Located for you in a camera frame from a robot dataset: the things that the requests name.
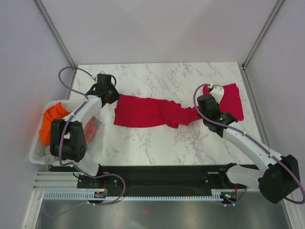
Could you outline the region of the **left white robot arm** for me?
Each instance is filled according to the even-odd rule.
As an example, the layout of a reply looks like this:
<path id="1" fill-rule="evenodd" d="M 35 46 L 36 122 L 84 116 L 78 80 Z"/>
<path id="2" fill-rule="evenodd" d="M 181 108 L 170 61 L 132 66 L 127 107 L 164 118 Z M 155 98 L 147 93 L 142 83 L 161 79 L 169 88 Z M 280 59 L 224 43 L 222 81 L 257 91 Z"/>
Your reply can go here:
<path id="1" fill-rule="evenodd" d="M 64 118 L 51 123 L 51 155 L 58 158 L 60 166 L 71 166 L 87 175 L 93 187 L 101 187 L 105 177 L 98 172 L 99 164 L 87 152 L 84 128 L 106 104 L 120 98 L 115 86 L 113 75 L 98 74 L 96 84 L 83 95 L 80 104 Z"/>

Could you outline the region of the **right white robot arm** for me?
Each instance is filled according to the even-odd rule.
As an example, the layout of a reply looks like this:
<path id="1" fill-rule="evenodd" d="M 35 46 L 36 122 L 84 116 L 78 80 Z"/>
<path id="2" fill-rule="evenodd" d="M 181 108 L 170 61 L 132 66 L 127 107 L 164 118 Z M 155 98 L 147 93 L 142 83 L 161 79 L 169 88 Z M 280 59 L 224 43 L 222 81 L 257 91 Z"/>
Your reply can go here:
<path id="1" fill-rule="evenodd" d="M 271 203 L 282 199 L 296 189 L 304 193 L 300 182 L 298 161 L 292 155 L 283 156 L 262 142 L 255 140 L 238 120 L 230 113 L 222 113 L 216 99 L 210 95 L 193 97 L 193 103 L 203 124 L 221 138 L 229 141 L 243 152 L 257 167 L 247 168 L 229 163 L 218 176 L 222 187 L 240 184 L 257 188 Z"/>

